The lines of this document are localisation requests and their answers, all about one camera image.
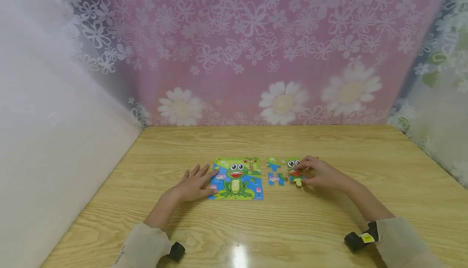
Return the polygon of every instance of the white wall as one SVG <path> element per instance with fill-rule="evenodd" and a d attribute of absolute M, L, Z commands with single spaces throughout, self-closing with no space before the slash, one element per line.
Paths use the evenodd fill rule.
<path fill-rule="evenodd" d="M 0 0 L 1 267 L 39 267 L 140 133 L 64 53 L 64 11 Z"/>

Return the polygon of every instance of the cartoon frog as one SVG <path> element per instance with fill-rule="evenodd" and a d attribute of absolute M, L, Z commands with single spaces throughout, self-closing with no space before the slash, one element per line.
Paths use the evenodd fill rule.
<path fill-rule="evenodd" d="M 224 187 L 226 191 L 221 195 L 224 197 L 229 196 L 244 196 L 244 197 L 252 197 L 252 194 L 247 193 L 247 186 L 249 185 L 249 181 L 242 182 L 244 176 L 247 175 L 249 170 L 247 167 L 244 167 L 244 164 L 234 163 L 226 172 L 226 176 L 231 178 L 230 182 L 224 181 Z"/>
<path fill-rule="evenodd" d="M 294 167 L 298 165 L 301 161 L 299 160 L 290 160 L 288 161 L 288 173 L 290 175 L 290 181 L 295 182 L 298 187 L 302 185 L 302 175 L 298 170 L 294 170 Z"/>

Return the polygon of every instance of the frog mouth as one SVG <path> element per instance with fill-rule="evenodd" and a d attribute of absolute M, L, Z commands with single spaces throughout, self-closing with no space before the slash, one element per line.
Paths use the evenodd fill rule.
<path fill-rule="evenodd" d="M 300 172 L 298 172 L 297 170 L 288 170 L 288 172 L 292 174 L 293 176 L 299 176 L 300 174 Z"/>
<path fill-rule="evenodd" d="M 233 178 L 238 179 L 242 175 L 242 172 L 231 172 L 230 174 Z"/>

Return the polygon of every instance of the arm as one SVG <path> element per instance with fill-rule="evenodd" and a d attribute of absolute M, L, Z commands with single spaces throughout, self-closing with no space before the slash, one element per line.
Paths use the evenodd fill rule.
<path fill-rule="evenodd" d="M 218 172 L 207 173 L 209 165 L 202 169 L 197 165 L 186 170 L 182 181 L 164 192 L 144 222 L 137 224 L 123 243 L 113 268 L 154 268 L 159 259 L 168 255 L 171 243 L 164 232 L 178 205 L 193 201 L 218 191 L 201 189 Z"/>
<path fill-rule="evenodd" d="M 354 179 L 350 178 L 345 194 L 353 201 L 367 222 L 395 217 L 365 185 Z"/>
<path fill-rule="evenodd" d="M 366 221 L 375 221 L 379 234 L 377 249 L 388 268 L 438 268 L 434 256 L 416 230 L 403 218 L 395 217 L 365 185 L 315 157 L 305 157 L 296 167 L 313 177 L 302 182 L 345 193 Z"/>

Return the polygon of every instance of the wooden table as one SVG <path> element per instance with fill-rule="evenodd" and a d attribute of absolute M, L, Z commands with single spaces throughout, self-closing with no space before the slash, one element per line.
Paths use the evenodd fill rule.
<path fill-rule="evenodd" d="M 447 265 L 468 267 L 467 192 L 392 126 L 149 127 L 43 264 L 110 267 L 133 225 L 185 169 L 217 156 L 262 160 L 263 201 L 201 200 L 169 226 L 185 257 L 158 267 L 382 267 L 375 248 L 343 243 L 363 219 L 342 195 L 270 186 L 265 158 L 311 154 L 366 184 Z"/>

